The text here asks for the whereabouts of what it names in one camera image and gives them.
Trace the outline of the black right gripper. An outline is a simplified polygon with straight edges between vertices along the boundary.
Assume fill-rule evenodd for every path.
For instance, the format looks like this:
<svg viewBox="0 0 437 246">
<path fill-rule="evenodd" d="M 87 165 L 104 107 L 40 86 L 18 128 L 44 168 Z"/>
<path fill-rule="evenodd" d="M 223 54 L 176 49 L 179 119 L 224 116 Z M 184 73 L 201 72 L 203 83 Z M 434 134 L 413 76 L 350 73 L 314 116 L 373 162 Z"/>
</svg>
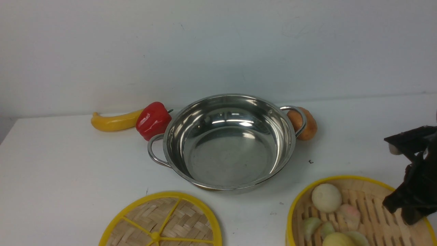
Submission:
<svg viewBox="0 0 437 246">
<path fill-rule="evenodd" d="M 426 152 L 417 154 L 406 168 L 403 183 L 382 202 L 391 214 L 401 209 L 407 225 L 414 225 L 437 210 L 436 145 L 429 145 Z"/>
</svg>

